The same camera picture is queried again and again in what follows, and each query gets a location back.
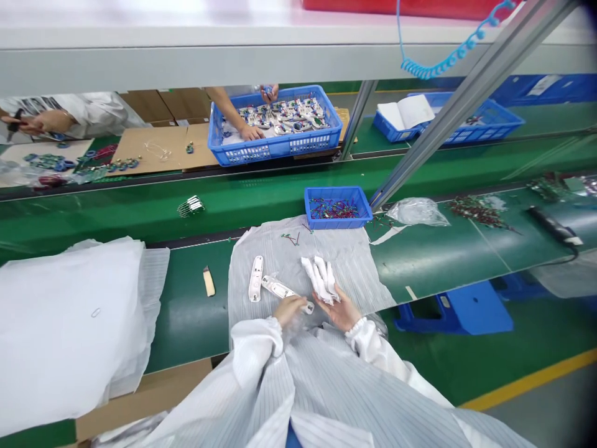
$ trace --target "wire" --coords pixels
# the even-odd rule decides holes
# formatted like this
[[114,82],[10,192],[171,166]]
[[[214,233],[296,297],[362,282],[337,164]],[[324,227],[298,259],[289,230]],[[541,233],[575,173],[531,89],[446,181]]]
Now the wire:
[[485,19],[483,22],[479,24],[474,33],[472,33],[468,37],[468,39],[466,39],[462,44],[460,44],[458,48],[454,50],[446,59],[432,67],[427,67],[406,57],[406,52],[404,51],[404,46],[402,44],[402,29],[400,28],[400,0],[396,0],[396,20],[398,21],[398,38],[400,39],[400,51],[402,52],[402,65],[400,66],[400,68],[422,80],[428,80],[440,76],[441,74],[448,71],[451,67],[454,67],[454,65],[456,65],[456,63],[458,62],[458,59],[464,59],[466,54],[470,50],[472,50],[479,41],[483,40],[483,38],[485,37],[485,31],[482,30],[484,25],[489,24],[492,27],[496,27],[499,25],[499,19],[495,17],[495,14],[500,9],[508,8],[512,10],[515,7],[516,4],[511,0],[504,0],[502,3],[498,4],[491,11],[487,19]]
[[576,247],[574,247],[574,246],[570,246],[570,249],[574,253],[574,255],[572,256],[572,258],[568,258],[568,259],[561,260],[561,261],[554,261],[553,263],[540,264],[539,266],[555,266],[556,264],[566,264],[566,263],[569,263],[570,261],[576,260],[578,258],[578,255],[579,255],[578,249]]

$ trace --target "metal shelf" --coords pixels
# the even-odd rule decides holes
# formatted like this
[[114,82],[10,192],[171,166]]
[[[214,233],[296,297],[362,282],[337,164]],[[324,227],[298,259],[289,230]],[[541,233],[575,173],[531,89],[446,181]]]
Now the metal shelf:
[[[394,16],[305,11],[300,0],[23,0],[2,9],[0,96],[411,77],[400,69]],[[408,53],[423,64],[476,27],[402,23]],[[499,31],[449,75],[467,75]],[[577,9],[516,73],[597,72],[595,43]]]

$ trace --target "yellow floor line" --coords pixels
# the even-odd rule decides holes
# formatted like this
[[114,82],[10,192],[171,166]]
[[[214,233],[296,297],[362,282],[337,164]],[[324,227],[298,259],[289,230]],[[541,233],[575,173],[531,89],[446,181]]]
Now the yellow floor line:
[[597,362],[597,348],[527,375],[479,398],[467,401],[460,407],[473,411],[485,411],[594,362]]

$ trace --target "screwdriver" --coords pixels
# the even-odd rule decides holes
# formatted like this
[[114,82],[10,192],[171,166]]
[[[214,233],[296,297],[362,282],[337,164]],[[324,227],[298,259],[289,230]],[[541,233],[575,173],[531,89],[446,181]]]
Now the screwdriver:
[[12,140],[12,136],[19,132],[19,125],[21,124],[21,116],[23,115],[24,110],[23,109],[19,109],[17,110],[17,113],[14,115],[13,118],[19,120],[15,123],[9,123],[7,128],[8,128],[8,137],[6,138],[6,142],[10,143]]

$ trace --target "hand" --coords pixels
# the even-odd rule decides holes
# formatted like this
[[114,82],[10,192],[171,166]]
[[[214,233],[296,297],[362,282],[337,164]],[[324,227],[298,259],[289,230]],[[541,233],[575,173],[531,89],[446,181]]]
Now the hand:
[[361,315],[361,312],[357,310],[356,306],[354,306],[353,301],[340,289],[338,284],[336,283],[334,286],[336,287],[336,292],[340,296],[340,302],[334,302],[334,306],[330,306],[319,300],[315,291],[313,291],[313,298],[323,311],[325,311],[325,314],[330,316],[331,321],[337,326],[338,330],[346,333],[349,332],[363,316]]
[[37,126],[41,125],[44,132],[61,134],[67,132],[74,124],[76,124],[76,120],[70,113],[56,109],[41,112],[41,114],[35,117],[33,122]]
[[259,140],[260,138],[265,138],[261,129],[255,126],[249,126],[245,124],[241,129],[239,129],[239,133],[243,140]]
[[292,321],[294,315],[305,306],[307,306],[307,299],[304,297],[285,297],[282,299],[282,302],[280,302],[272,316],[275,317],[278,322],[280,322],[280,326],[284,328]]
[[264,85],[259,87],[261,91],[261,98],[263,98],[267,104],[271,104],[278,99],[278,90],[280,90],[280,86],[278,84],[274,84],[271,87],[272,91],[270,93],[266,93],[266,88]]
[[3,116],[0,118],[4,123],[19,123],[19,131],[33,136],[38,136],[44,133],[43,124],[35,121],[36,117],[24,116],[21,119],[16,119],[11,116]]

